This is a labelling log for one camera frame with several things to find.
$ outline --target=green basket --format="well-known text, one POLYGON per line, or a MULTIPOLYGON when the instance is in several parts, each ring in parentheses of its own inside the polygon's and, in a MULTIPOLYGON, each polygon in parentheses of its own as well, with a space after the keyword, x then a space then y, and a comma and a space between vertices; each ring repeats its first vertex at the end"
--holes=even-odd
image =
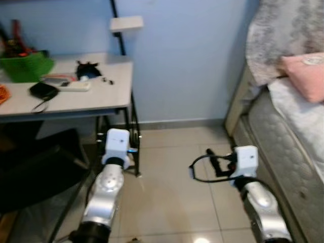
POLYGON ((0 58, 0 66, 15 83, 38 82, 42 75, 48 74, 54 61, 37 52, 27 57, 0 58))

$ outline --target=mattress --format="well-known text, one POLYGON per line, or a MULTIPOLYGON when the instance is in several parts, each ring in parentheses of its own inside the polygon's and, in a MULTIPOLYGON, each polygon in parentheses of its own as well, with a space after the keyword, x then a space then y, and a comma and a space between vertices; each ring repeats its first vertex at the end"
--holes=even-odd
POLYGON ((323 182, 312 156, 274 108, 268 92, 253 104, 248 126, 307 241, 323 243, 323 182))
POLYGON ((275 109, 298 137, 324 181, 324 104, 308 102, 289 78, 268 85, 275 109))

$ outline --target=remote control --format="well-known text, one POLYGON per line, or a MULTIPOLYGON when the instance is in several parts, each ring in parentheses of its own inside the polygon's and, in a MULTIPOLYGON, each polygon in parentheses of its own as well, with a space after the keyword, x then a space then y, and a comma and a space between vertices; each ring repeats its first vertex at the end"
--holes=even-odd
POLYGON ((91 87, 90 82, 62 82, 56 86, 60 91, 85 92, 91 87))

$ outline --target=bed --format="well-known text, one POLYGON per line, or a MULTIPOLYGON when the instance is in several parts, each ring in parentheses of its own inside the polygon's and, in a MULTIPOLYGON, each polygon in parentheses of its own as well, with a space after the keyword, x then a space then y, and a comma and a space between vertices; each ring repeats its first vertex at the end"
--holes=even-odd
POLYGON ((276 110, 267 89, 240 116, 232 137, 238 146, 258 147, 258 178, 276 192, 296 243, 324 242, 324 186, 314 155, 276 110))
POLYGON ((323 40, 323 1, 260 1, 225 121, 236 145, 258 147, 258 178, 276 193, 295 243, 324 242, 324 103, 307 102, 278 61, 324 52, 323 40))

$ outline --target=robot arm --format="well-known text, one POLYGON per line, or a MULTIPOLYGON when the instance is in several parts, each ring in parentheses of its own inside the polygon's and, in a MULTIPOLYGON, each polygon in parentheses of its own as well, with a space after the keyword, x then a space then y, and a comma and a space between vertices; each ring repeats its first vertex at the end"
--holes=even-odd
POLYGON ((292 243, 286 222, 281 215, 278 202, 262 181, 256 179, 258 167, 258 149, 255 146, 235 148, 227 156, 217 156, 210 149, 207 155, 197 158, 189 167, 193 179, 215 183, 230 181, 240 192, 245 211, 251 221, 252 232, 258 243, 292 243), (226 176, 226 179, 201 180, 195 177, 194 164, 201 158, 209 157, 216 177, 226 176), (222 171, 218 158, 229 160, 228 171, 222 171))
POLYGON ((69 236, 73 243, 108 242, 120 190, 124 184, 123 169, 129 166, 128 144, 128 131, 108 131, 106 153, 102 159, 105 166, 93 184, 79 228, 69 236))

